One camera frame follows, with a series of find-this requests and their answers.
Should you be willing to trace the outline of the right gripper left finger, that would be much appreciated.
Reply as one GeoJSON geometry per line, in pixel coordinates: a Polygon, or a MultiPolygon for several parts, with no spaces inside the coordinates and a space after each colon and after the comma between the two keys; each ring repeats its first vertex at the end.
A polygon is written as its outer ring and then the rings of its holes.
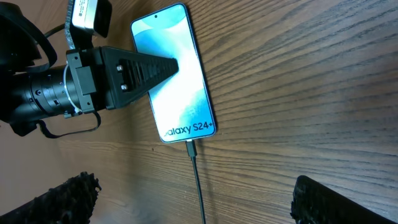
{"type": "Polygon", "coordinates": [[[1,215],[1,224],[89,224],[101,190],[93,173],[82,172],[1,215]]]}

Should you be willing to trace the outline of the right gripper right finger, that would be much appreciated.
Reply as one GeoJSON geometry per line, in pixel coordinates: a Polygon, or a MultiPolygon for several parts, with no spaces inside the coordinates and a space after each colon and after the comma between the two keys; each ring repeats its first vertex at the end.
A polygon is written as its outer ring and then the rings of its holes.
{"type": "Polygon", "coordinates": [[[305,175],[297,177],[290,215],[296,224],[395,224],[305,175]]]}

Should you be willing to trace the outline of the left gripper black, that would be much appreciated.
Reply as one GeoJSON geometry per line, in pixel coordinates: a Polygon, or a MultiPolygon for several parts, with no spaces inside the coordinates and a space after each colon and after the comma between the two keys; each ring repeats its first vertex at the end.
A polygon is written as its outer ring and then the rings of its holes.
{"type": "Polygon", "coordinates": [[[68,50],[66,56],[72,82],[65,93],[78,114],[125,107],[178,72],[174,58],[112,47],[68,50]]]}

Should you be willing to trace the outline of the Samsung Galaxy smartphone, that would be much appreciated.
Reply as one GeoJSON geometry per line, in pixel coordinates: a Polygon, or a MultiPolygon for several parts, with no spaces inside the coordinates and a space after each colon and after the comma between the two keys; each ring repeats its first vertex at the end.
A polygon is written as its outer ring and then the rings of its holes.
{"type": "Polygon", "coordinates": [[[131,23],[139,53],[174,58],[178,72],[149,91],[160,139],[165,143],[216,133],[215,117],[187,7],[175,3],[131,23]]]}

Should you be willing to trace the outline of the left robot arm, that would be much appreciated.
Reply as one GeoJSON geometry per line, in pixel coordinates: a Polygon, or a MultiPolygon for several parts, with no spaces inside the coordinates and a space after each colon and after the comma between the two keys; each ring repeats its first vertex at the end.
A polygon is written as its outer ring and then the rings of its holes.
{"type": "Polygon", "coordinates": [[[48,138],[45,118],[98,115],[127,106],[178,72],[173,58],[114,47],[94,47],[93,36],[106,37],[109,1],[70,1],[64,24],[67,62],[56,66],[49,33],[41,32],[20,7],[1,3],[1,120],[25,136],[35,129],[48,138]]]}

